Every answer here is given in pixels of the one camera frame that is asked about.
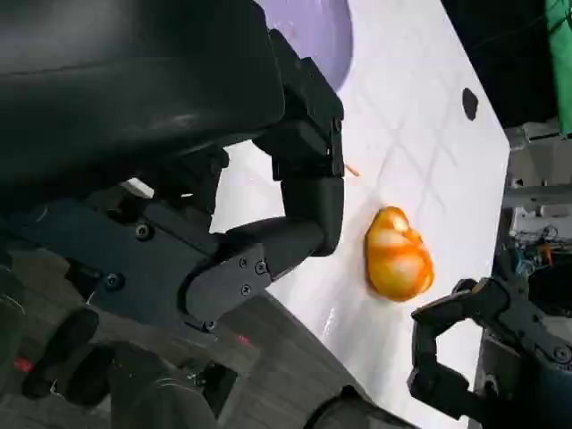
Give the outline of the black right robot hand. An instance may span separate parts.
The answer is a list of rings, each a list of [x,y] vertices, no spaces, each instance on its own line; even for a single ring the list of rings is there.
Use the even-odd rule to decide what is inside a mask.
[[[569,428],[571,344],[542,323],[544,313],[513,284],[460,281],[453,292],[413,312],[410,394],[454,419],[483,428]],[[492,336],[481,385],[439,362],[437,339],[473,320]]]

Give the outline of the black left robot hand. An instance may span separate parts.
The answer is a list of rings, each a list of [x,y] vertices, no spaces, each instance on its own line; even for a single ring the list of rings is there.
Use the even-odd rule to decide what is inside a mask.
[[[168,332],[341,237],[343,105],[253,1],[4,1],[1,230],[105,312]],[[210,229],[227,147],[270,156],[284,213]]]

